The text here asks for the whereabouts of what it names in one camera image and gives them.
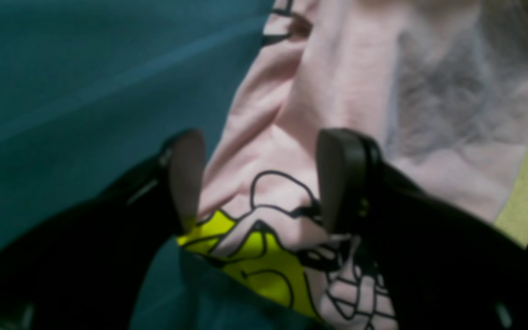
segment cartoon print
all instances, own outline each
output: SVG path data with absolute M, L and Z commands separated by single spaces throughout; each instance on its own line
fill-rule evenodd
M 329 236 L 308 187 L 282 172 L 262 172 L 249 204 L 236 219 L 214 212 L 178 243 L 256 293 L 335 328 L 397 328 L 361 239 Z

